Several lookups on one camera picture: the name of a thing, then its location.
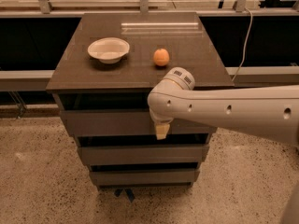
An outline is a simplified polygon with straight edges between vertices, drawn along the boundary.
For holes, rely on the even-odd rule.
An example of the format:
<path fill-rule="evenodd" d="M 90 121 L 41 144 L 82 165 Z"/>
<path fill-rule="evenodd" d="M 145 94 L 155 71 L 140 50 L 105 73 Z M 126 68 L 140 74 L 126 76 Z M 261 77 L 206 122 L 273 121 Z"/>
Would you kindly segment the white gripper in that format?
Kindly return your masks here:
<path fill-rule="evenodd" d="M 149 111 L 150 117 L 155 125 L 156 138 L 163 140 L 167 137 L 170 129 L 169 123 L 173 121 L 173 118 L 158 114 L 152 110 Z"/>

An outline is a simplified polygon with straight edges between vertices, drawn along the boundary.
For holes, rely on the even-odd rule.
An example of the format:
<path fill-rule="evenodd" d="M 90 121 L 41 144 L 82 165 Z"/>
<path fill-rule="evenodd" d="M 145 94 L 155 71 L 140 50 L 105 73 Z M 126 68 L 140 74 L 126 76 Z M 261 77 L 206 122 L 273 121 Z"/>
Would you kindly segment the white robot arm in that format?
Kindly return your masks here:
<path fill-rule="evenodd" d="M 156 136 L 166 138 L 173 119 L 299 146 L 299 86 L 197 91 L 181 67 L 171 69 L 148 95 Z"/>

